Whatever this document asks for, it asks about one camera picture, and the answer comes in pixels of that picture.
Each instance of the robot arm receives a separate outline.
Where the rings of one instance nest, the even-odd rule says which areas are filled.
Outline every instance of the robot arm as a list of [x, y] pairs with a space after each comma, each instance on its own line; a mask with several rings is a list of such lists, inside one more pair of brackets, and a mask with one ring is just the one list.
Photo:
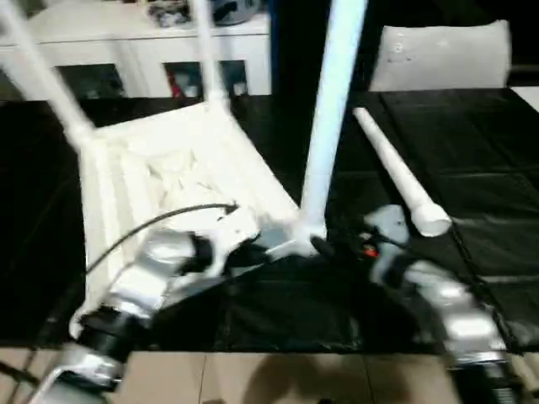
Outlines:
[[141, 346], [156, 314], [222, 281], [227, 256], [259, 233], [238, 208], [204, 236], [161, 228], [142, 243], [135, 260], [111, 283], [83, 330], [67, 344], [29, 404], [107, 402], [121, 382], [131, 352]]
[[379, 228], [366, 223], [349, 227], [348, 236], [338, 240], [339, 245], [356, 259], [371, 262], [371, 282], [379, 284], [404, 306], [421, 330], [432, 337], [463, 404], [524, 402], [521, 383], [510, 367], [498, 325], [468, 286], [451, 272], [419, 256], [413, 257], [413, 263], [405, 268], [394, 265], [394, 258], [405, 253], [402, 241], [407, 236], [395, 242], [381, 234], [381, 230], [399, 234], [397, 227], [403, 226], [403, 219], [393, 213], [384, 212], [382, 221], [378, 218], [382, 224]]

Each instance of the black table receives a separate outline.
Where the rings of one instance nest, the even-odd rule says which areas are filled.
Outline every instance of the black table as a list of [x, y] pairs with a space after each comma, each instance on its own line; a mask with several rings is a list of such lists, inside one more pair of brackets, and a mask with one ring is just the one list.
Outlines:
[[[271, 97], [232, 105], [260, 154], [299, 202], [312, 106]], [[434, 239], [414, 234], [412, 246], [472, 285], [493, 308], [513, 349], [537, 349], [539, 114], [509, 89], [351, 94], [350, 107], [359, 105], [371, 111], [453, 217], [450, 233]], [[182, 105], [163, 98], [93, 100], [82, 106], [102, 126]], [[0, 121], [0, 215], [6, 225], [0, 343], [25, 346], [35, 340], [53, 305], [65, 298], [67, 280], [84, 269], [77, 157], [45, 103], [6, 103], [0, 106]], [[329, 208], [353, 219], [389, 203], [402, 201], [349, 112]], [[290, 257], [266, 265], [163, 313], [152, 347], [428, 351], [411, 318], [365, 284], [359, 272], [321, 258]], [[65, 340], [70, 314], [56, 319], [58, 331], [46, 344]]]

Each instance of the tile floor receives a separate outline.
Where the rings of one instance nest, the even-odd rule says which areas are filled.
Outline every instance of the tile floor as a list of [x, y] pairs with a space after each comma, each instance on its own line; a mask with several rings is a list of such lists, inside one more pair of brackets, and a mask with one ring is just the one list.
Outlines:
[[[21, 366], [26, 351], [0, 349]], [[39, 352], [32, 373], [45, 372], [54, 352]], [[0, 404], [13, 382], [0, 375]], [[16, 404], [30, 393], [20, 389]], [[136, 353], [114, 404], [457, 404], [440, 361], [426, 355], [281, 355], [261, 353]]]

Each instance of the white pipe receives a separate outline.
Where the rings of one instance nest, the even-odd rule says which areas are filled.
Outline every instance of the white pipe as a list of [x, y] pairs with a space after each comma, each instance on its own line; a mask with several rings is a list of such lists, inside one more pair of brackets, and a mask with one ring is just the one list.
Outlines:
[[325, 237], [324, 213], [366, 0], [333, 0], [303, 183], [301, 223]]
[[365, 108], [356, 108], [354, 115], [403, 196], [419, 232], [425, 237], [444, 234], [451, 227], [451, 219], [446, 212], [432, 201], [369, 112]]
[[193, 15], [198, 29], [200, 47], [200, 68], [204, 83], [205, 100], [209, 103], [222, 103], [228, 100], [222, 85], [220, 67], [214, 59], [213, 42], [211, 38], [212, 17], [208, 0], [190, 0]]
[[64, 127], [67, 139], [72, 146], [80, 149], [81, 145], [90, 138], [93, 130], [92, 123], [78, 106], [57, 70], [48, 66], [28, 31], [26, 18], [20, 8], [11, 0], [0, 0], [0, 20], [17, 43], [28, 66], [39, 78], [52, 110]]

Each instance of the shelf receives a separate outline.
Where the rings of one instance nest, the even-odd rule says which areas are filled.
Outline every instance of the shelf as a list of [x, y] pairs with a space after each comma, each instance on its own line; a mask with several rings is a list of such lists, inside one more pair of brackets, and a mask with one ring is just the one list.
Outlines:
[[[195, 37], [193, 23], [160, 28], [137, 4], [101, 0], [66, 0], [49, 7], [29, 20], [34, 37], [40, 43], [87, 40], [139, 40], [151, 38]], [[243, 24], [212, 29], [214, 36], [268, 35], [270, 17], [266, 12]], [[8, 35], [0, 45], [14, 45]]]

